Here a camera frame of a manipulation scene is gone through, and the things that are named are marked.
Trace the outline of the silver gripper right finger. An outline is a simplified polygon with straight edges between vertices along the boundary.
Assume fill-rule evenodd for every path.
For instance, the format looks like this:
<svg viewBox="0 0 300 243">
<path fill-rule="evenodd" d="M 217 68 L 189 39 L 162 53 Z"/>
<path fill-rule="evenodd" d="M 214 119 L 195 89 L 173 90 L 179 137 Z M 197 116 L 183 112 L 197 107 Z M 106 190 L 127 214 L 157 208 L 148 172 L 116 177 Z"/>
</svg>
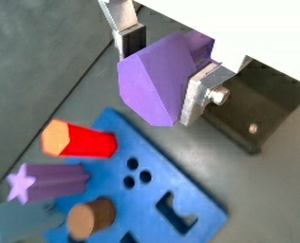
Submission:
<svg viewBox="0 0 300 243">
<path fill-rule="evenodd" d="M 222 105 L 230 95 L 230 90 L 222 85 L 235 73 L 215 62 L 206 65 L 189 77 L 187 92 L 179 122 L 185 126 L 202 116 L 210 103 Z"/>
</svg>

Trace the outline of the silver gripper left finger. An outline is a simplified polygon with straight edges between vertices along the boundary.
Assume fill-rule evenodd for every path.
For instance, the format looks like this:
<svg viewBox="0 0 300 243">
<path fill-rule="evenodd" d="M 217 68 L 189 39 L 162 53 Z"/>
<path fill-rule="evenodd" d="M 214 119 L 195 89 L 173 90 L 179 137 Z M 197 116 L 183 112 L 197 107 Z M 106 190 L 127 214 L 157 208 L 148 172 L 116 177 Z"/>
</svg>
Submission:
<svg viewBox="0 0 300 243">
<path fill-rule="evenodd" d="M 132 0 L 98 0 L 112 29 L 114 45 L 119 59 L 146 47 L 146 26 L 138 21 Z"/>
</svg>

